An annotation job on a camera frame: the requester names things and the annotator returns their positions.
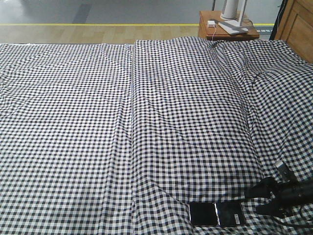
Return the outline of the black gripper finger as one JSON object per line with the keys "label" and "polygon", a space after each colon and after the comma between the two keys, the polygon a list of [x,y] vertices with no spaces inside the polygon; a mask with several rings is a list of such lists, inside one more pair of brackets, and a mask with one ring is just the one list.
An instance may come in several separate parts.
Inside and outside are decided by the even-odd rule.
{"label": "black gripper finger", "polygon": [[260,215],[269,215],[279,218],[284,218],[286,215],[285,209],[275,202],[270,202],[268,204],[257,206],[256,213]]}
{"label": "black gripper finger", "polygon": [[250,189],[246,190],[246,199],[271,198],[271,193],[275,198],[281,199],[280,186],[273,177],[266,177]]}

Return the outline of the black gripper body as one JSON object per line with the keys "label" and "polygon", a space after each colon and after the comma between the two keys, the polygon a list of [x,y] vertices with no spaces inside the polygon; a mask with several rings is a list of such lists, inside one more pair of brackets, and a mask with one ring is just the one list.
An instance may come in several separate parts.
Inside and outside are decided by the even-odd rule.
{"label": "black gripper body", "polygon": [[313,202],[313,181],[281,183],[279,185],[279,215],[290,215],[289,208]]}

